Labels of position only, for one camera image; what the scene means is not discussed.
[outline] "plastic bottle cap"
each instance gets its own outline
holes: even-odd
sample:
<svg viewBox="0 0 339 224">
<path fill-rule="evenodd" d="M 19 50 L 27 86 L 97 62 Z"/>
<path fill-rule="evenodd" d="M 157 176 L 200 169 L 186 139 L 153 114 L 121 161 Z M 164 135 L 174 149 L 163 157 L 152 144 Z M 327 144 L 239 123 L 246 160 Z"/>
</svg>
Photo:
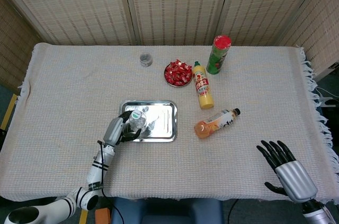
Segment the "plastic bottle cap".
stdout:
<svg viewBox="0 0 339 224">
<path fill-rule="evenodd" d="M 240 115 L 240 109 L 234 109 L 233 110 L 237 115 Z"/>
<path fill-rule="evenodd" d="M 142 53 L 140 56 L 140 63 L 143 67 L 148 67 L 152 64 L 153 58 L 150 53 Z"/>
<path fill-rule="evenodd" d="M 231 46 L 231 39 L 226 35 L 219 35 L 214 38 L 214 45 L 217 49 L 226 49 Z"/>
<path fill-rule="evenodd" d="M 133 119 L 139 119 L 141 117 L 141 112 L 139 110 L 134 110 L 132 112 L 132 118 Z"/>
</svg>

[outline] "red candy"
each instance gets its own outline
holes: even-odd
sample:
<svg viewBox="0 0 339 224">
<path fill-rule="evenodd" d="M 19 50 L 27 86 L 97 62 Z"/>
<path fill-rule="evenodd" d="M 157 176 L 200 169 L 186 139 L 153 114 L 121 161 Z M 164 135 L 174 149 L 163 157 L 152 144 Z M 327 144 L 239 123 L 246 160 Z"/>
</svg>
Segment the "red candy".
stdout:
<svg viewBox="0 0 339 224">
<path fill-rule="evenodd" d="M 165 79 L 171 85 L 186 85 L 192 78 L 192 66 L 180 60 L 171 62 L 165 69 Z"/>
</svg>

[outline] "red can lid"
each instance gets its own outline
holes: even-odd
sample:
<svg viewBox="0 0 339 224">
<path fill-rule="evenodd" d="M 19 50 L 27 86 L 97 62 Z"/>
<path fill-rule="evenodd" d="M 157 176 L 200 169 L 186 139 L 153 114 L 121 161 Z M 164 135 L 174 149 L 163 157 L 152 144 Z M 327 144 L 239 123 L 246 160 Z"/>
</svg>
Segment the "red can lid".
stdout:
<svg viewBox="0 0 339 224">
<path fill-rule="evenodd" d="M 231 39 L 226 35 L 219 35 L 214 38 L 213 43 L 217 49 L 226 49 L 231 46 Z"/>
</svg>

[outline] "orange juice bottle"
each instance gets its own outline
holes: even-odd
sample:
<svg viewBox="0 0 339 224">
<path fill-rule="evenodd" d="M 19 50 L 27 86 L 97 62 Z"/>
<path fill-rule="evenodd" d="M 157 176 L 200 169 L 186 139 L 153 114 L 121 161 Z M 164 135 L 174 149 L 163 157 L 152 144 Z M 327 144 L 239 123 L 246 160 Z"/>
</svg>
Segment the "orange juice bottle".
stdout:
<svg viewBox="0 0 339 224">
<path fill-rule="evenodd" d="M 198 138 L 206 138 L 216 130 L 231 125 L 238 115 L 240 115 L 239 109 L 233 109 L 231 111 L 226 109 L 222 110 L 207 121 L 198 122 L 194 126 L 195 134 L 197 134 Z"/>
</svg>

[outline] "yellow bottle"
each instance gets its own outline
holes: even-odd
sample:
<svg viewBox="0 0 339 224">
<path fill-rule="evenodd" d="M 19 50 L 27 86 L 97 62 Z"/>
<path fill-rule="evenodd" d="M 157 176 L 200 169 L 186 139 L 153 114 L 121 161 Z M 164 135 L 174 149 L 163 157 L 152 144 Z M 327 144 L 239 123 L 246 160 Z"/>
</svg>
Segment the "yellow bottle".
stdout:
<svg viewBox="0 0 339 224">
<path fill-rule="evenodd" d="M 200 108 L 210 109 L 214 106 L 214 100 L 211 95 L 211 88 L 208 84 L 205 68 L 201 66 L 198 61 L 196 61 L 192 72 L 195 82 L 195 89 L 198 93 Z"/>
</svg>

